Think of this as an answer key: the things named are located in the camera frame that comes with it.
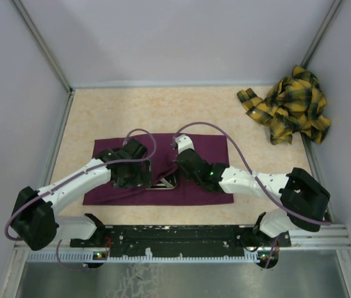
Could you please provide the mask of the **purple cloth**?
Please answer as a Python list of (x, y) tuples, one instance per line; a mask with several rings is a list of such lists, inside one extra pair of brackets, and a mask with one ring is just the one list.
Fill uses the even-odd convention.
[[(223, 135), (189, 134), (194, 148), (209, 163), (229, 163), (227, 139)], [(152, 183), (158, 183), (166, 174), (177, 172), (174, 160), (176, 150), (172, 147), (173, 135), (153, 134), (157, 150), (151, 160)], [(159, 205), (199, 206), (232, 204), (232, 194), (209, 192), (182, 175), (173, 189), (145, 189), (143, 187), (116, 188), (113, 183), (101, 185), (84, 195), (83, 205)]]

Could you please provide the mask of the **steel instrument tray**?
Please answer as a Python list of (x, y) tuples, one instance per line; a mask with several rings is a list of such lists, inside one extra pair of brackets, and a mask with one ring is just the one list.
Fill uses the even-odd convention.
[(178, 184), (176, 177), (162, 178), (159, 182), (151, 185), (148, 190), (170, 190), (174, 189)]

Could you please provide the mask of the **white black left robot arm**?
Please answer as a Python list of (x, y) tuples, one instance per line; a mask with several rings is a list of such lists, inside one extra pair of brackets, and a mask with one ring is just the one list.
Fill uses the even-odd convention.
[(62, 216), (72, 202), (107, 183), (128, 188), (150, 184), (147, 147), (131, 138), (122, 147), (95, 155), (73, 174), (34, 190), (26, 187), (18, 194), (10, 227), (33, 251), (57, 240), (77, 240), (99, 246), (106, 238), (106, 226), (93, 214)]

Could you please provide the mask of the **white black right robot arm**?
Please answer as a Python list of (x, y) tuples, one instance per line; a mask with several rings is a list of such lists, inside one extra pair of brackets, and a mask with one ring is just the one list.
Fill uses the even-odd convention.
[(318, 232), (325, 220), (329, 192), (307, 171), (293, 168), (288, 174), (246, 171), (225, 163), (208, 163), (192, 148), (180, 150), (175, 163), (186, 179), (215, 193), (266, 197), (276, 209), (258, 216), (252, 229), (256, 245), (269, 245), (291, 230)]

